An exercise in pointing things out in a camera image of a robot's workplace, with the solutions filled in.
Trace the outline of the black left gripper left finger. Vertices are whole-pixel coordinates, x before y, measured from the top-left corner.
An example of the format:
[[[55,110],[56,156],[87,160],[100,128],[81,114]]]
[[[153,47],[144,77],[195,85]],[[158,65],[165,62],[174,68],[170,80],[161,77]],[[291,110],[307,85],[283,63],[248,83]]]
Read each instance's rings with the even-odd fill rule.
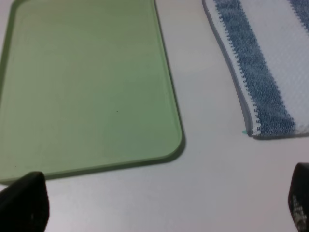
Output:
[[[0,192],[2,232],[43,232],[49,220],[44,174],[30,172]]]

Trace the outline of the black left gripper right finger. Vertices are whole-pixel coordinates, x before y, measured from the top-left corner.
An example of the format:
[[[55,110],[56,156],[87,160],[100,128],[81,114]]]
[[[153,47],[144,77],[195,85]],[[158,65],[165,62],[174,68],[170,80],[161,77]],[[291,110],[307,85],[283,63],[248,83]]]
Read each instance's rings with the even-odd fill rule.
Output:
[[[298,163],[295,166],[288,206],[298,232],[309,231],[309,164]]]

